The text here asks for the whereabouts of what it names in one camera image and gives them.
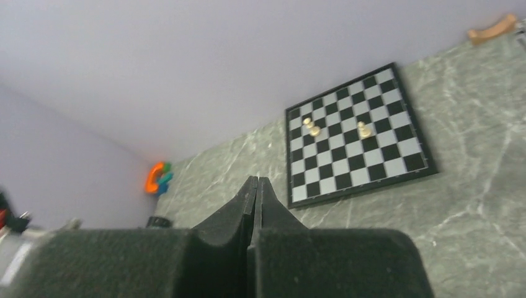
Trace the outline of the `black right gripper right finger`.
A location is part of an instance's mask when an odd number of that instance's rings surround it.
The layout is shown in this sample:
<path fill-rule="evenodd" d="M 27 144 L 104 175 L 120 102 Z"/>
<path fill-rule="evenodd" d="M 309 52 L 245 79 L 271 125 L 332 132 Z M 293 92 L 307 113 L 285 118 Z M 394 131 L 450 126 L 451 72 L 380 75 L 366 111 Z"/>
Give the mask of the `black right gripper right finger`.
<path fill-rule="evenodd" d="M 419 250 L 389 228 L 308 228 L 259 178 L 248 297 L 433 297 Z"/>

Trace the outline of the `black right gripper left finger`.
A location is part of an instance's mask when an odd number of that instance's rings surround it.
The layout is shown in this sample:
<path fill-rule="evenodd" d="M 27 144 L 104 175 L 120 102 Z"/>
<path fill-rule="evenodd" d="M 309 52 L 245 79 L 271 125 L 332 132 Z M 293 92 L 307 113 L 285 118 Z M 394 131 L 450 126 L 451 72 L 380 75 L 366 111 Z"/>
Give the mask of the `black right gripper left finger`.
<path fill-rule="evenodd" d="M 192 228 L 57 230 L 8 265 L 9 297 L 249 297 L 258 179 Z"/>

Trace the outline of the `black shuttlecock tube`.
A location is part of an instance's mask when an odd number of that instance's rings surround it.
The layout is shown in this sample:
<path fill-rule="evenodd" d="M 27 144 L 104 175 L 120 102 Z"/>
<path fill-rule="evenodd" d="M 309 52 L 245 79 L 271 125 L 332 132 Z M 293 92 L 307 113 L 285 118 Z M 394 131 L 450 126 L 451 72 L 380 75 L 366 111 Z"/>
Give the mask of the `black shuttlecock tube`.
<path fill-rule="evenodd" d="M 165 217 L 151 216 L 148 218 L 146 228 L 172 228 L 172 221 Z"/>

